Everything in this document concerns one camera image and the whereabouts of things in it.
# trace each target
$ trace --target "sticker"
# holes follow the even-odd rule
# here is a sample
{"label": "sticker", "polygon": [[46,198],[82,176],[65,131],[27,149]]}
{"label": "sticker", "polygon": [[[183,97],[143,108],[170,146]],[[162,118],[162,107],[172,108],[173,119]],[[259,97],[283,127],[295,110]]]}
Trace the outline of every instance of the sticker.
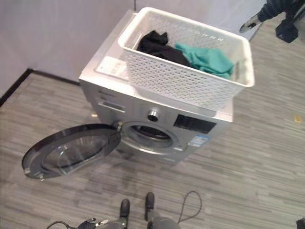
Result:
{"label": "sticker", "polygon": [[194,146],[194,147],[200,147],[202,146],[206,141],[208,141],[209,138],[206,136],[202,136],[202,135],[196,135],[196,137],[194,137],[190,142],[189,142],[189,146]]}
{"label": "sticker", "polygon": [[115,76],[122,80],[128,80],[126,62],[110,56],[105,56],[95,70],[98,73]]}

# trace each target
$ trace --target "gray floor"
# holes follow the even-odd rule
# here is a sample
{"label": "gray floor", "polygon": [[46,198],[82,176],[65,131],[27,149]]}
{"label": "gray floor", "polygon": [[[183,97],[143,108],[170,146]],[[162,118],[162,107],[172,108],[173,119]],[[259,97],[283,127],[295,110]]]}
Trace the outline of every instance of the gray floor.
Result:
{"label": "gray floor", "polygon": [[[27,179],[21,159],[43,137],[94,122],[81,88],[31,75],[0,109],[1,228],[45,228],[52,220],[77,226],[92,216],[114,219],[123,198],[132,204],[130,228],[146,228],[144,197],[178,219],[184,195],[198,191],[203,210],[184,229],[294,229],[305,217],[305,45],[274,35],[279,19],[251,41],[256,86],[235,101],[231,128],[173,168],[110,154],[87,172]],[[185,214],[198,208],[191,198]]]}

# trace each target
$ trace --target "white wall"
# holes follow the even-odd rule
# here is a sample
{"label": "white wall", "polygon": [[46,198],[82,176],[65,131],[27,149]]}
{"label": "white wall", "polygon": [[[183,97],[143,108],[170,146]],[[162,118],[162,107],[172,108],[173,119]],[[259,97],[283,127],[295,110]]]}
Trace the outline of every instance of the white wall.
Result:
{"label": "white wall", "polygon": [[265,3],[266,0],[137,0],[137,10],[158,8],[250,39],[255,30],[240,34],[239,29]]}
{"label": "white wall", "polygon": [[29,67],[71,80],[133,0],[0,0],[0,96]]}

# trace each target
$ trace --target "black baseboard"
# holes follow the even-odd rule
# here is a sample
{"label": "black baseboard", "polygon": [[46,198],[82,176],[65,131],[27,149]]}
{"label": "black baseboard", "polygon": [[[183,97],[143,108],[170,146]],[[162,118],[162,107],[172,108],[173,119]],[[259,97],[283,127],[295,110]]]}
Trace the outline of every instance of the black baseboard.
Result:
{"label": "black baseboard", "polygon": [[13,85],[1,96],[0,106],[14,93],[14,91],[22,84],[22,82],[33,72],[33,69],[28,68],[25,72],[13,83]]}
{"label": "black baseboard", "polygon": [[80,86],[80,83],[79,82],[76,82],[76,81],[73,81],[73,80],[68,80],[68,79],[65,79],[65,78],[62,78],[60,76],[56,76],[56,75],[53,75],[53,74],[49,74],[49,73],[45,73],[45,72],[42,72],[42,71],[37,71],[37,70],[33,70],[31,68],[28,68],[19,78],[18,80],[16,80],[16,82],[4,93],[3,96],[1,96],[1,99],[0,99],[0,107],[5,103],[5,101],[7,101],[7,99],[17,90],[17,88],[20,86],[20,84],[22,84],[22,82],[31,74],[31,73],[34,73],[34,74],[37,74],[37,75],[41,75],[41,76],[44,76],[44,77],[48,77],[48,78],[51,78],[51,79],[54,79],[54,80],[59,80],[59,81],[62,81],[62,82],[65,82],[65,83],[71,83],[73,85],[77,85],[77,86]]}
{"label": "black baseboard", "polygon": [[53,74],[50,74],[50,73],[45,73],[45,72],[38,71],[38,70],[33,70],[32,73],[37,74],[37,75],[42,75],[42,76],[45,76],[45,77],[48,77],[48,78],[51,78],[51,79],[54,79],[54,80],[59,80],[59,81],[65,82],[65,83],[71,83],[71,84],[80,86],[79,82],[69,80],[69,79],[65,79],[65,78],[62,78],[60,76],[53,75]]}

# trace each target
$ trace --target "silver washing machine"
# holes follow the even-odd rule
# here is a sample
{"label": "silver washing machine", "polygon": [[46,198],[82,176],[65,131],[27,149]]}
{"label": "silver washing machine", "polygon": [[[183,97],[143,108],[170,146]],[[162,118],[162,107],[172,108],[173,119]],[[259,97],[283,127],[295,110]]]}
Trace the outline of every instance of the silver washing machine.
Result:
{"label": "silver washing machine", "polygon": [[129,84],[117,38],[127,13],[101,45],[79,79],[101,124],[57,132],[25,154],[25,175],[45,179],[98,163],[111,151],[177,164],[220,134],[233,120],[233,104],[209,111]]}

